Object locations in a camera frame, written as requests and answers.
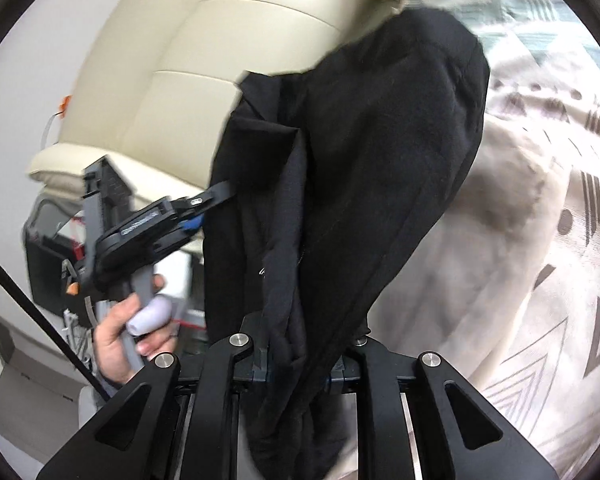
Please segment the black button shirt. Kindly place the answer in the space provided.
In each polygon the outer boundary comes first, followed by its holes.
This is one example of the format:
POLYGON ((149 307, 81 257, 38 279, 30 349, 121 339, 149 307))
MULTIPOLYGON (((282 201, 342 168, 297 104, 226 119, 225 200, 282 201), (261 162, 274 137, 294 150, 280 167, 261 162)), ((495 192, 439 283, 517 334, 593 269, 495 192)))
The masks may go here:
POLYGON ((460 21, 416 8, 312 70, 238 84, 212 162, 233 194, 204 217, 204 310, 211 341, 262 318, 271 376, 244 416, 264 478, 335 465, 346 425, 324 382, 466 179, 489 74, 460 21))

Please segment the cream leather headboard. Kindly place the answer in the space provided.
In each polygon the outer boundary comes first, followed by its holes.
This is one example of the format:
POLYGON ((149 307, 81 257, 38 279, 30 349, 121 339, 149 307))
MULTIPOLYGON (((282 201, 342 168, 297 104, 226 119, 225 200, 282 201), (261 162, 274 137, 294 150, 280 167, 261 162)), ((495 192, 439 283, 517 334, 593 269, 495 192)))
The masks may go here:
POLYGON ((80 70, 58 141, 31 179, 77 198, 108 157, 137 200, 206 187, 245 73, 301 72, 350 38, 378 0, 121 0, 80 70))

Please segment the patterned white teal blanket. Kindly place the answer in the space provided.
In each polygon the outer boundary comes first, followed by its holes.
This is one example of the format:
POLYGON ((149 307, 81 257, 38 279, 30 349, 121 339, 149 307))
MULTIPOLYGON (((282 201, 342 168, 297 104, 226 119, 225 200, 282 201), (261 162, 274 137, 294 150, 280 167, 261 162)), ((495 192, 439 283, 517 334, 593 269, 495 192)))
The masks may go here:
POLYGON ((399 0, 451 12, 491 69, 478 156, 370 311, 442 354, 552 464, 600 445, 600 46, 565 0, 399 0))

